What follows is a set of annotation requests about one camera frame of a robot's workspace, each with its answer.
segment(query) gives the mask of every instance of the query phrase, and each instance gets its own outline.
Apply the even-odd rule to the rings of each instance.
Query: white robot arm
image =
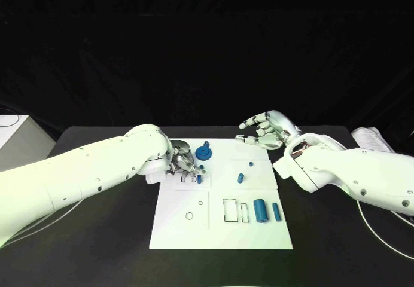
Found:
[[[183,169],[204,171],[187,159],[188,146],[145,124],[125,134],[0,173],[0,246],[35,219],[102,192],[135,174],[147,183]]]
[[[346,149],[325,135],[301,134],[276,111],[253,116],[239,128],[255,123],[261,123],[258,137],[237,135],[235,140],[266,149],[276,149],[285,143],[284,156],[274,163],[281,178],[291,176],[311,193],[325,184],[333,184],[353,199],[414,215],[412,157],[369,149]]]

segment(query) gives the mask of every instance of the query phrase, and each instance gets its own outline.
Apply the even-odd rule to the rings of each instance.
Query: black backdrop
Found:
[[[276,109],[297,124],[396,126],[406,140],[412,13],[57,2],[0,14],[0,104],[54,137],[69,126],[230,126]]]

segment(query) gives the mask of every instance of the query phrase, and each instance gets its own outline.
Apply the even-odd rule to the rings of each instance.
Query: black cable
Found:
[[[12,112],[14,115],[17,116],[17,120],[15,120],[14,123],[11,123],[8,126],[0,126],[0,127],[11,127],[11,126],[20,121],[20,115],[18,115],[12,110],[10,110],[10,109],[4,109],[4,108],[0,108],[0,109],[2,109],[4,111]]]

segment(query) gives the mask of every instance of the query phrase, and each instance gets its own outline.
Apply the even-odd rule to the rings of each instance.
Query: white cable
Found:
[[[360,205],[359,205],[359,201],[356,200],[356,204],[357,204],[357,209],[359,209],[359,213],[360,213],[360,217],[363,219],[363,222],[372,232],[372,234],[376,236],[376,238],[379,239],[379,241],[385,244],[385,246],[387,246],[396,253],[399,253],[403,257],[406,257],[408,259],[414,260],[414,258],[411,256],[408,256],[406,254],[403,254],[400,251],[398,251],[385,241],[383,239],[377,236],[377,234],[374,233],[373,229],[370,228],[370,225],[367,224],[367,221],[364,219],[364,216],[363,216],[363,212],[361,212],[361,209],[360,209]]]
[[[27,236],[33,235],[34,233],[37,233],[38,231],[41,231],[44,228],[47,228],[50,225],[53,225],[53,223],[56,223],[67,214],[69,212],[76,208],[76,206],[80,204],[80,202],[83,201],[83,199],[76,203],[76,205],[69,209],[69,211],[54,220],[51,221],[51,223],[48,223],[44,227],[41,227],[38,230],[35,230],[34,232],[28,233],[27,235],[24,235],[23,237],[20,237],[18,239],[12,240],[11,242],[5,243],[0,248],[5,247],[7,245],[10,245],[11,243],[17,242],[20,239],[25,238]]]
[[[50,214],[47,214],[34,224],[31,224],[27,228],[24,228],[21,231],[18,231],[11,237],[10,239],[12,239],[15,236],[18,236],[20,234],[23,234],[27,230],[30,230],[37,224],[40,224],[54,213],[51,212]]]
[[[395,214],[395,216],[406,223],[406,224],[409,224],[412,227],[414,227],[414,224],[396,213],[396,212],[393,212],[393,211],[390,211],[393,214]]]

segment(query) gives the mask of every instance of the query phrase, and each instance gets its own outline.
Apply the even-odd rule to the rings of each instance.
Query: cable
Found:
[[[41,223],[54,213],[51,212],[47,214],[34,224],[31,224],[27,228],[24,228],[21,231],[18,231],[10,239],[12,239],[15,236],[18,236],[21,233],[24,233],[27,230],[30,230],[38,223]]]
[[[373,229],[370,228],[370,225],[367,224],[367,221],[364,219],[364,216],[363,216],[363,212],[361,212],[361,209],[360,209],[360,205],[359,205],[359,200],[356,201],[356,204],[357,204],[357,209],[359,209],[359,213],[360,213],[360,217],[363,219],[363,222],[372,232],[372,234],[376,236],[376,238],[379,239],[379,241],[385,244],[385,246],[387,246],[396,253],[399,253],[403,257],[406,257],[408,259],[414,260],[414,258],[411,256],[408,256],[406,254],[403,254],[400,251],[398,251],[385,241],[383,239],[379,237],[379,235],[374,233]]]
[[[44,227],[41,227],[38,230],[35,230],[34,232],[28,233],[27,235],[24,235],[23,237],[20,237],[18,239],[12,240],[11,242],[5,243],[0,248],[4,248],[7,245],[10,245],[11,243],[17,242],[20,239],[28,237],[30,235],[33,235],[34,233],[37,233],[38,231],[41,231],[44,228],[47,228],[48,226],[53,225],[53,223],[56,223],[67,214],[69,212],[76,208],[76,206],[80,204],[80,202],[83,201],[83,199],[76,203],[76,205],[69,209],[69,211],[54,220],[51,221],[51,223],[48,223]]]
[[[393,214],[395,214],[395,216],[406,223],[406,224],[409,224],[412,227],[414,227],[414,224],[396,213],[396,212],[393,212],[393,211],[390,211]]]
[[[17,120],[15,120],[15,122],[11,123],[8,126],[0,126],[0,127],[11,127],[11,126],[20,121],[20,115],[18,115],[12,110],[10,110],[10,109],[2,109],[2,110],[12,112],[14,115],[17,116]]]

